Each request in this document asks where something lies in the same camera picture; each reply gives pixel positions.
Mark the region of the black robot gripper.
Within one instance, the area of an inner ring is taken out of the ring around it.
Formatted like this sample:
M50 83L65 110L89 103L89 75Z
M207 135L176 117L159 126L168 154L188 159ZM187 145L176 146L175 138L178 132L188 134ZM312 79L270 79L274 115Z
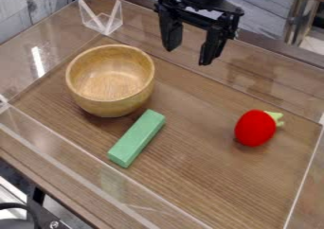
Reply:
M220 54L226 38L235 38L243 9L226 0L158 0L155 12L167 51L176 49L182 43L182 22L207 30L198 64L208 65Z

